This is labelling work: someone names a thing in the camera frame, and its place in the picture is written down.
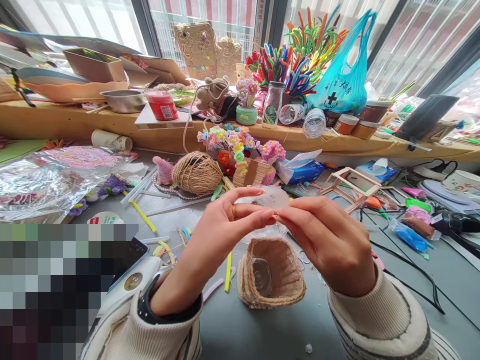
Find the gray table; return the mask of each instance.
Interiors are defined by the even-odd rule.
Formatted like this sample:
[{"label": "gray table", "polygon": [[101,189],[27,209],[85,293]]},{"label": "gray table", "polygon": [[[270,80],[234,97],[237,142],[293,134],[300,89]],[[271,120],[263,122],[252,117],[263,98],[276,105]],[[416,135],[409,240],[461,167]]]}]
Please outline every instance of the gray table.
[{"label": "gray table", "polygon": [[[139,151],[138,161],[154,169],[152,157],[176,159],[176,155],[166,155],[150,151]],[[343,199],[336,199],[345,206]],[[151,211],[181,204],[185,200],[176,197],[169,199],[141,195],[137,203],[143,211]],[[176,226],[194,228],[202,216],[206,203],[200,203],[175,212],[150,217],[157,227],[153,234],[131,205],[120,205],[119,198],[107,198],[94,203],[78,216],[73,223],[85,224],[89,218],[102,211],[113,211],[127,224],[139,224],[137,237],[141,240],[158,236],[169,236],[169,245],[181,243]],[[365,224],[386,226],[383,217],[369,213],[363,217]],[[370,230],[370,238],[398,254],[401,254],[429,273],[440,289],[439,301],[446,315],[440,314],[423,298],[414,294],[423,307],[432,328],[445,336],[464,359],[478,359],[480,353],[480,272],[471,266],[448,244],[441,241],[437,250],[429,250],[430,261],[426,261],[404,244],[388,229]],[[232,252],[232,265],[238,267],[247,245],[239,243]],[[373,246],[373,250],[398,278],[432,298],[430,282],[416,269],[400,261],[386,251]],[[177,257],[182,247],[173,251]],[[219,278],[225,278],[227,262],[206,285],[208,289]],[[334,325],[327,302],[327,287],[318,279],[319,272],[304,270],[307,286],[305,298],[299,303],[272,310],[250,310],[239,299],[237,276],[233,278],[229,293],[220,287],[213,293],[200,317],[203,359],[344,359],[343,348]],[[305,345],[311,344],[313,353],[305,352]]]}]

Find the smartphone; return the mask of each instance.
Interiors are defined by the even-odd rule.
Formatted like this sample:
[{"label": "smartphone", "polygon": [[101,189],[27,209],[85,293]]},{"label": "smartphone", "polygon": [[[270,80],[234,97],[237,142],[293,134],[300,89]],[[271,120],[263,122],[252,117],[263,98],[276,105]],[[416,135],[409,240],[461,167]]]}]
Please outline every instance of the smartphone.
[{"label": "smartphone", "polygon": [[115,269],[113,275],[113,281],[111,283],[108,292],[117,285],[130,269],[137,266],[137,264],[149,253],[148,245],[134,237],[128,241],[126,246],[121,249],[120,253],[115,256]]}]

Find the metal bowl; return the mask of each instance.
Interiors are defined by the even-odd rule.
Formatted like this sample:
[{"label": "metal bowl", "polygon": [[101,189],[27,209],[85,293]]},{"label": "metal bowl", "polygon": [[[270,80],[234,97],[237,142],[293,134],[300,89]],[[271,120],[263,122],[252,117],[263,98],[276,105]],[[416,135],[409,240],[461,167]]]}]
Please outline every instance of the metal bowl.
[{"label": "metal bowl", "polygon": [[115,113],[133,114],[142,111],[145,105],[144,94],[138,90],[112,90],[100,93]]}]

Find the table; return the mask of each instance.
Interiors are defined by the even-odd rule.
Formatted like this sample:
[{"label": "table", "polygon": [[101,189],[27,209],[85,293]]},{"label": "table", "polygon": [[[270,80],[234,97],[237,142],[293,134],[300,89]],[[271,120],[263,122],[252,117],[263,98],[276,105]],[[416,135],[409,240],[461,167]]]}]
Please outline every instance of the table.
[{"label": "table", "polygon": [[[2,122],[1,133],[11,139],[65,139],[76,142],[89,142],[92,132],[102,129],[124,135],[133,140],[138,148],[170,153],[183,153],[183,128],[138,130],[135,120],[138,114],[118,114],[110,110],[87,114],[85,110],[72,106],[55,105],[50,102],[35,101],[36,108],[29,107],[23,100],[0,103]],[[226,121],[234,127],[236,121]],[[197,142],[197,133],[203,129],[203,121],[194,120],[193,127],[186,133],[186,147],[189,151],[203,149]],[[323,149],[322,155],[385,157],[408,159],[442,158],[461,162],[477,163],[480,146],[454,142],[450,146],[435,143],[422,143],[431,149],[416,148],[408,151],[408,144],[396,137],[381,139],[373,136],[362,140],[351,135],[338,136],[327,131],[322,138],[306,139],[302,129],[292,126],[277,126],[267,129],[261,124],[250,125],[250,133],[262,144],[268,140],[279,141],[285,150],[311,152]]]},{"label": "table", "polygon": [[[140,151],[139,162],[154,169],[151,158],[158,153]],[[162,155],[170,160],[175,155]],[[317,180],[325,181],[327,173]],[[176,197],[160,198],[141,195],[139,206],[144,211],[166,208],[181,204],[185,200]],[[341,206],[346,202],[335,199]],[[80,216],[75,224],[85,224],[89,218],[102,211],[113,211],[127,224],[139,224],[137,237],[141,240],[157,236],[169,236],[171,247],[181,244],[175,226],[194,228],[202,216],[206,203],[195,204],[175,212],[150,217],[157,227],[153,234],[131,205],[120,205],[120,198],[107,198],[94,203]],[[358,217],[358,211],[352,213]],[[368,212],[363,222],[386,225],[385,219],[378,214]],[[462,359],[476,359],[480,353],[480,316],[477,310],[480,284],[480,272],[474,269],[464,258],[447,243],[439,241],[437,250],[429,250],[430,261],[426,261],[414,250],[405,245],[395,234],[380,228],[370,230],[370,238],[398,254],[401,254],[429,273],[440,291],[439,302],[445,311],[440,314],[427,301],[414,293],[418,299],[430,326],[446,337],[458,351]],[[299,246],[291,241],[296,250]],[[386,268],[398,278],[408,283],[424,295],[432,298],[430,282],[416,269],[400,261],[388,252],[372,246],[383,260]],[[181,255],[182,247],[173,252]],[[232,252],[232,265],[238,267],[247,245],[240,242]],[[208,289],[219,278],[225,278],[227,261],[219,267],[216,274],[207,283]],[[344,359],[343,348],[327,302],[327,287],[319,279],[319,272],[308,266],[303,271],[307,291],[305,298],[291,306],[272,310],[251,310],[239,299],[237,293],[237,275],[233,278],[229,293],[223,288],[214,292],[205,303],[200,316],[203,359]],[[305,345],[311,344],[313,353],[305,352]]]}]

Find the ball of twine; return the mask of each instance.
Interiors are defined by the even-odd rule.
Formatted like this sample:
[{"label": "ball of twine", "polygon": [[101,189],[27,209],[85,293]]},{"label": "ball of twine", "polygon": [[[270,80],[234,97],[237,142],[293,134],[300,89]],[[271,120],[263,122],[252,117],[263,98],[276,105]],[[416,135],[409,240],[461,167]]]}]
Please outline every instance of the ball of twine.
[{"label": "ball of twine", "polygon": [[204,196],[214,192],[222,179],[222,171],[206,153],[194,151],[175,164],[171,178],[181,189]]}]

